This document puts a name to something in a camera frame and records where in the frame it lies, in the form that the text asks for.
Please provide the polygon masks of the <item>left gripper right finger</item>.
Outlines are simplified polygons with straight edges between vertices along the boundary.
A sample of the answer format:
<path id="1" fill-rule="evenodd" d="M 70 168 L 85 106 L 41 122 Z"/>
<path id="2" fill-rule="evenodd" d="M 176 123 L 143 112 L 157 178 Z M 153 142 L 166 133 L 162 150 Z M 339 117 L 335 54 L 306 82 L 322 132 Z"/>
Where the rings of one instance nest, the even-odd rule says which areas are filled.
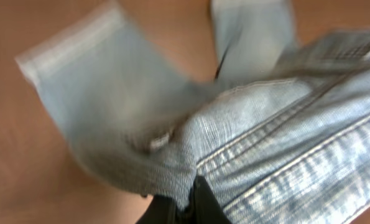
<path id="1" fill-rule="evenodd" d="M 196 176 L 190 196 L 192 224 L 231 224 L 206 179 Z"/>

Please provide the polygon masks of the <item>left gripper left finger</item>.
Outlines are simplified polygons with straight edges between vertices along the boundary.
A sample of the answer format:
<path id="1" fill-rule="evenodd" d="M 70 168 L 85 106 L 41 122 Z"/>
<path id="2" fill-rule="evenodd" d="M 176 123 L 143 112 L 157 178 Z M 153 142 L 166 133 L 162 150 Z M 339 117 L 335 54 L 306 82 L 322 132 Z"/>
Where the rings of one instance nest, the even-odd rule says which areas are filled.
<path id="1" fill-rule="evenodd" d="M 176 203 L 172 198 L 154 196 L 136 224 L 175 224 Z"/>

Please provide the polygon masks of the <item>light blue denim shorts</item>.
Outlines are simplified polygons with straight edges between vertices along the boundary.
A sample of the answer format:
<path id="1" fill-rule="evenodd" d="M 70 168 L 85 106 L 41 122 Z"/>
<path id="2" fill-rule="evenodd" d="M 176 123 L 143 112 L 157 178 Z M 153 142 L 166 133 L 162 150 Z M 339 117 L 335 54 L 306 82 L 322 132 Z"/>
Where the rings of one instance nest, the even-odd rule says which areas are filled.
<path id="1" fill-rule="evenodd" d="M 231 223 L 349 223 L 370 207 L 370 29 L 304 47 L 287 1 L 213 1 L 218 68 L 183 76 L 115 4 L 17 58 L 79 165 L 172 198 L 196 176 Z"/>

